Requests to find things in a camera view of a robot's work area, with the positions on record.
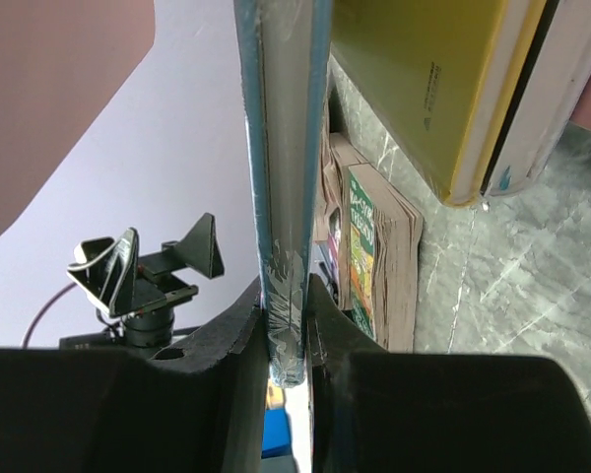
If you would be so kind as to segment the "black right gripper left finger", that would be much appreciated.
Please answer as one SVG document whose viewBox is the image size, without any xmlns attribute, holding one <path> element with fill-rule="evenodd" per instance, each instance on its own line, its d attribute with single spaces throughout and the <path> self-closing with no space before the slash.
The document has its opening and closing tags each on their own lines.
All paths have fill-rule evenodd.
<svg viewBox="0 0 591 473">
<path fill-rule="evenodd" d="M 145 360 L 0 349 L 0 472 L 256 472 L 268 378 L 260 285 Z"/>
</svg>

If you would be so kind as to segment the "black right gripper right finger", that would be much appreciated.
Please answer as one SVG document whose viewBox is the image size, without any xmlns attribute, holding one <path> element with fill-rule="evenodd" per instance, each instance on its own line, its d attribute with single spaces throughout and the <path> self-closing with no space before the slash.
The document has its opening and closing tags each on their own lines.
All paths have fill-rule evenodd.
<svg viewBox="0 0 591 473">
<path fill-rule="evenodd" d="M 305 316 L 314 471 L 591 472 L 591 422 L 555 361 L 388 352 L 315 275 Z"/>
</svg>

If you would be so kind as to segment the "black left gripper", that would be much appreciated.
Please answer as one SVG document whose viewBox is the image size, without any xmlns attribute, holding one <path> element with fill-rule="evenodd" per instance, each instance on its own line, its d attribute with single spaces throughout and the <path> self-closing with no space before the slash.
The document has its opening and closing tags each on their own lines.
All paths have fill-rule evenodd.
<svg viewBox="0 0 591 473">
<path fill-rule="evenodd" d="M 173 337 L 174 308 L 198 294 L 198 287 L 174 273 L 192 268 L 208 279 L 225 275 L 215 216 L 205 213 L 181 241 L 139 254 L 134 228 L 119 238 L 104 236 L 80 242 L 68 277 L 85 291 L 111 340 L 136 351 L 157 351 Z"/>
</svg>

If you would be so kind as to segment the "light blue book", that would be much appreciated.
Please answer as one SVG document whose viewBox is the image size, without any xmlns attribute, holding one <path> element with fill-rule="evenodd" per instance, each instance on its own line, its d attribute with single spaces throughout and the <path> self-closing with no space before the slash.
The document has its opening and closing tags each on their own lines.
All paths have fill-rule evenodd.
<svg viewBox="0 0 591 473">
<path fill-rule="evenodd" d="M 305 307 L 330 49 L 330 1 L 236 1 L 270 375 L 305 378 Z"/>
</svg>

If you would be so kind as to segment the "yellow book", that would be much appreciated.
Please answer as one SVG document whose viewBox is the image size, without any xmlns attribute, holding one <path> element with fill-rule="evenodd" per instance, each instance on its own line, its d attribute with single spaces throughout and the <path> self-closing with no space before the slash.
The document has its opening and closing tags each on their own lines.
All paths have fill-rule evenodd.
<svg viewBox="0 0 591 473">
<path fill-rule="evenodd" d="M 479 196 L 543 1 L 338 1 L 332 53 L 437 198 Z"/>
</svg>

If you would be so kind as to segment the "Wuthering Heights dark blue book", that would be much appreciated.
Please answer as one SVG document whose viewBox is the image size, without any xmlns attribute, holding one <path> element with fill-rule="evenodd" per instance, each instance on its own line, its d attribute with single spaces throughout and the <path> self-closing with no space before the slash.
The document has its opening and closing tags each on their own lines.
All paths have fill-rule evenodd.
<svg viewBox="0 0 591 473">
<path fill-rule="evenodd" d="M 482 185 L 485 197 L 530 187 L 591 76 L 591 1 L 549 1 L 517 82 Z"/>
</svg>

